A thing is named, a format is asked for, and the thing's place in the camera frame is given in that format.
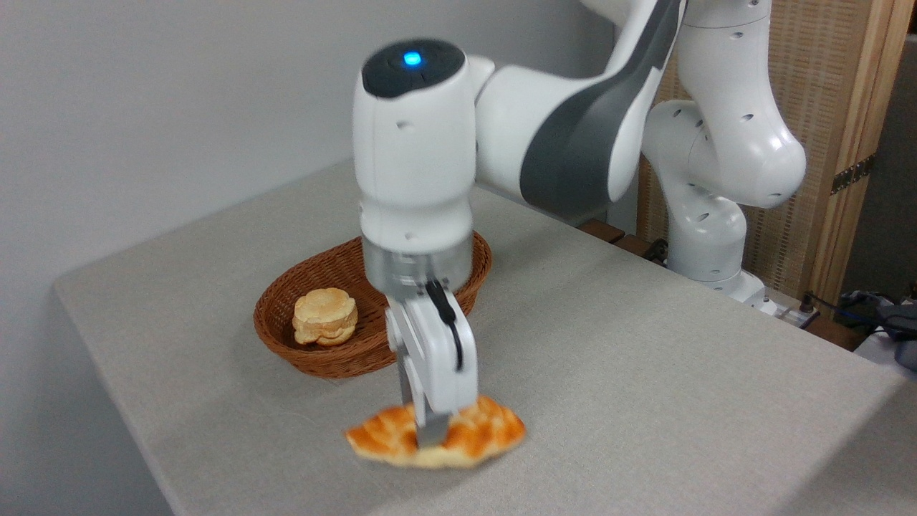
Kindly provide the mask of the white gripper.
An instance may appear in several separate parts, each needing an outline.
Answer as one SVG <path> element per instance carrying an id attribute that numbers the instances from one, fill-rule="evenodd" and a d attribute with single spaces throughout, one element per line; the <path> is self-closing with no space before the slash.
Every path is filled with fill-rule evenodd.
<path id="1" fill-rule="evenodd" d="M 387 297 L 390 349 L 397 360 L 400 401 L 413 404 L 419 448 L 442 445 L 450 418 L 478 398 L 477 347 L 458 300 L 426 290 L 406 300 Z"/>

